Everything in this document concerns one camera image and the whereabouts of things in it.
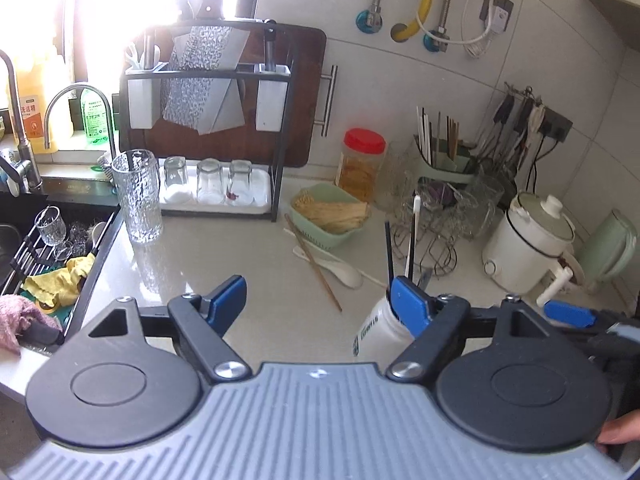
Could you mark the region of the person's right hand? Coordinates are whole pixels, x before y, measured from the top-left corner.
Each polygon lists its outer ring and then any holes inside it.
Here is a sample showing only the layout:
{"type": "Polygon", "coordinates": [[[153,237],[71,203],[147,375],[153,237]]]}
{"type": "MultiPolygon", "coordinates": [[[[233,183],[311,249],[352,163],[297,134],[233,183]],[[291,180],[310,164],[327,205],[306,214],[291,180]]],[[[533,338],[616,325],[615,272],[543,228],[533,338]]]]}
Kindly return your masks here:
{"type": "Polygon", "coordinates": [[[621,445],[640,439],[640,411],[634,410],[619,418],[608,420],[598,435],[597,442],[621,445]]]}

